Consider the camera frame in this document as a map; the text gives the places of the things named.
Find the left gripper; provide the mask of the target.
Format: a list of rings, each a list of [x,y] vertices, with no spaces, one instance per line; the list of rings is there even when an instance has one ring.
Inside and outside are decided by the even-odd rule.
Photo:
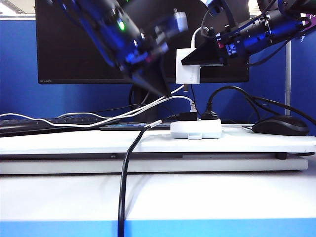
[[[116,67],[121,71],[136,71],[134,84],[158,96],[171,94],[163,71],[163,55],[168,51],[170,37],[165,32],[118,32],[116,36]]]

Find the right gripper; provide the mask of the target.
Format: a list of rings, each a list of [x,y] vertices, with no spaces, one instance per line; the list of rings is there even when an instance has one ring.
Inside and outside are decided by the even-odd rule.
[[[226,50],[227,57],[238,57],[245,64],[248,64],[249,56],[246,54],[241,32],[237,31],[233,33],[233,30],[236,29],[237,27],[232,27],[227,24],[224,31],[217,33],[218,46],[220,49]],[[198,47],[191,48],[191,52],[181,60],[181,63],[184,66],[200,65],[201,67],[222,67],[226,65],[227,60],[219,55],[217,49]]]

